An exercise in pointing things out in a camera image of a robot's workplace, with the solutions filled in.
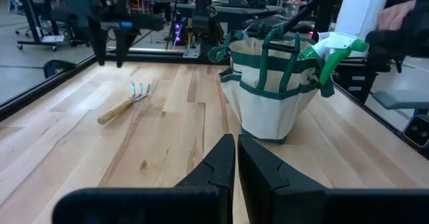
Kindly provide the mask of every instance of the canvas bag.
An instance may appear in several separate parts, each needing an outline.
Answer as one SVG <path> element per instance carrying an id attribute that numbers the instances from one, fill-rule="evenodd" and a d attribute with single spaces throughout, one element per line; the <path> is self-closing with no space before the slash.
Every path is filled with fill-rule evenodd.
<path id="1" fill-rule="evenodd" d="M 212 48 L 208 56 L 220 62 L 227 52 L 231 55 L 231 67 L 219 77 L 242 132 L 282 144 L 317 91 L 322 89 L 322 96 L 329 97 L 333 85 L 330 80 L 325 85 L 317 80 L 323 60 L 298 61 L 300 51 L 310 45 L 301 44 L 299 34 L 294 41 L 274 36 L 274 30 L 263 40 L 231 32 L 224 45 Z"/>

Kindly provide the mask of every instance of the person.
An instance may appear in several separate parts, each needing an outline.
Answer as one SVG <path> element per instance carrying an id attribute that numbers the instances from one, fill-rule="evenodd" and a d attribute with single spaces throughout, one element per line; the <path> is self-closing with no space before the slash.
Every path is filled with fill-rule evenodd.
<path id="1" fill-rule="evenodd" d="M 408 12 L 414 9 L 416 0 L 388 7 L 378 15 L 378 30 L 399 30 Z"/>
<path id="2" fill-rule="evenodd" d="M 171 22 L 172 15 L 170 13 L 170 11 L 171 11 L 170 3 L 155 3 L 154 8 L 153 8 L 154 14 L 160 14 L 161 9 L 164 10 L 164 15 L 166 17 L 166 21 Z"/>

